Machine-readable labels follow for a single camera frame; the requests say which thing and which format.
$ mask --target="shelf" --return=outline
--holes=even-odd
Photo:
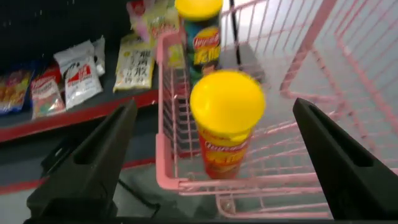
[[[106,116],[134,98],[138,107],[157,103],[155,68],[151,90],[113,93],[114,71],[121,37],[130,31],[126,0],[20,1],[6,0],[0,8],[0,72],[8,66],[41,58],[102,35],[106,39],[106,73],[100,78],[104,92],[66,113],[31,121],[31,109],[0,117],[0,142],[70,126]]]
[[[114,76],[114,71],[116,69],[117,60],[117,48],[111,48],[106,51],[106,73],[100,77],[103,92],[65,113],[47,118],[31,120],[32,109],[30,108],[21,113],[0,116],[0,142],[106,116],[120,104],[127,102],[131,98],[135,99],[139,108],[157,103],[157,68],[154,70],[151,90],[112,92],[116,78]]]

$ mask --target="snack canister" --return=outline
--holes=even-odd
[[[175,0],[183,19],[191,85],[218,68],[222,0]]]
[[[190,106],[206,173],[235,177],[266,108],[260,84],[243,72],[218,70],[193,87]]]

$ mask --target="yellow cap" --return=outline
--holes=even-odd
[[[223,0],[175,0],[178,13],[189,21],[202,21],[217,16]]]
[[[258,82],[246,73],[219,70],[193,87],[190,105],[200,126],[213,133],[244,138],[261,119],[266,99]]]

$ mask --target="shopping cart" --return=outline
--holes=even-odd
[[[397,3],[257,0],[222,13],[221,65],[256,77],[267,93],[265,115],[231,180],[211,180],[204,172],[188,73],[167,65],[168,47],[181,39],[163,35],[159,185],[181,195],[216,195],[220,213],[231,218],[331,217],[292,114],[297,97],[315,103],[398,173]]]

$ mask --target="snack package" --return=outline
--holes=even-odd
[[[67,110],[103,91],[94,63],[94,51],[93,44],[86,41],[54,55],[65,79]]]
[[[126,4],[130,17],[131,29],[134,29],[146,42],[150,41],[150,37],[143,15],[145,12],[150,11],[154,5],[155,0],[134,0]]]
[[[105,74],[105,38],[102,36],[95,42],[94,45],[94,61],[98,76]]]
[[[151,88],[154,62],[151,44],[121,44],[113,91]]]
[[[58,84],[62,81],[58,67],[46,69],[43,75],[32,80],[32,119],[51,116],[65,111]]]
[[[179,30],[180,18],[174,0],[131,1],[127,3],[131,27],[146,42],[156,45],[160,34]],[[168,49],[169,66],[185,68],[183,46],[176,44]]]
[[[144,40],[137,34],[128,34],[120,40],[119,56],[118,56],[118,62],[116,64],[115,74],[118,73],[118,70],[121,66],[120,63],[122,60],[119,60],[119,58],[123,57],[125,52],[128,51],[131,47],[143,43],[143,41]]]
[[[38,69],[35,62],[21,64],[0,76],[0,114],[22,110],[29,97],[29,83]]]

